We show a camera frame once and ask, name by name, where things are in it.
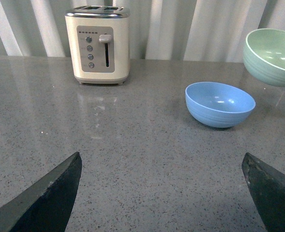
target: curtain fold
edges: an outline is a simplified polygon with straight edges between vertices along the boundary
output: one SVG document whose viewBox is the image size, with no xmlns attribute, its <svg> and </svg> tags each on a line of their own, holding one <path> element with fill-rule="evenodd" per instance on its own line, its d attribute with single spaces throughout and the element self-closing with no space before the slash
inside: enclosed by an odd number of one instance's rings
<svg viewBox="0 0 285 232">
<path fill-rule="evenodd" d="M 64 12 L 131 10 L 131 58 L 242 62 L 246 35 L 285 30 L 285 0 L 0 0 L 0 55 L 69 57 Z"/>
</svg>

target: gray countertop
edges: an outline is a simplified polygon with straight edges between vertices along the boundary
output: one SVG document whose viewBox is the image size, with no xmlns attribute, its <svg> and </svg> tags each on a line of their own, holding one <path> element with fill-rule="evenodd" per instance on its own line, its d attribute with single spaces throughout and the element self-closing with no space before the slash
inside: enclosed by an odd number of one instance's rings
<svg viewBox="0 0 285 232">
<path fill-rule="evenodd" d="M 251 94 L 241 124 L 196 121 L 185 88 Z M 285 88 L 242 63 L 132 60 L 121 86 L 80 85 L 70 58 L 0 56 L 0 207 L 74 152 L 80 185 L 67 232 L 265 231 L 241 170 L 246 152 L 285 174 Z"/>
</svg>

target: bowl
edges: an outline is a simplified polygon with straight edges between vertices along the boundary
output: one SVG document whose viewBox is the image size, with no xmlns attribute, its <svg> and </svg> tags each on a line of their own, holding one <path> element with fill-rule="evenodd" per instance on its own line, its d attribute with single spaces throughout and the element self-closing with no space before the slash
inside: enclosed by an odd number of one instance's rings
<svg viewBox="0 0 285 232">
<path fill-rule="evenodd" d="M 217 128 L 243 122 L 255 101 L 243 90 L 217 82 L 197 82 L 185 89 L 186 106 L 199 122 Z"/>
<path fill-rule="evenodd" d="M 250 32 L 243 47 L 243 63 L 258 80 L 285 87 L 285 31 L 257 29 Z"/>
</svg>

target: cream toaster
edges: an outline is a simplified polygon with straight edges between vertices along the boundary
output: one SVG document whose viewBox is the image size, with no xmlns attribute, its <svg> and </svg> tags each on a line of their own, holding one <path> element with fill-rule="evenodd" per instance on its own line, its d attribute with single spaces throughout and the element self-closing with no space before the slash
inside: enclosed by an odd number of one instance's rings
<svg viewBox="0 0 285 232">
<path fill-rule="evenodd" d="M 66 11 L 71 59 L 80 83 L 123 84 L 129 74 L 129 9 L 81 6 Z"/>
</svg>

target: toaster lever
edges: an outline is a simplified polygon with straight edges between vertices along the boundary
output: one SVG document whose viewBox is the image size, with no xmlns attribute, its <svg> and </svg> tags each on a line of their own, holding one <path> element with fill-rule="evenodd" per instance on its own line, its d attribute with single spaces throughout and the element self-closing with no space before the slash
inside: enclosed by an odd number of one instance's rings
<svg viewBox="0 0 285 232">
<path fill-rule="evenodd" d="M 109 51 L 108 51 L 108 43 L 110 43 L 112 40 L 112 35 L 100 35 L 99 36 L 99 42 L 105 44 L 105 65 L 106 67 L 109 67 Z"/>
<path fill-rule="evenodd" d="M 105 35 L 100 35 L 99 36 L 99 42 L 100 43 L 104 43 L 104 44 L 108 44 L 108 43 L 110 43 L 111 42 L 111 40 L 112 40 L 112 35 L 107 35 L 107 34 L 105 34 Z"/>
</svg>

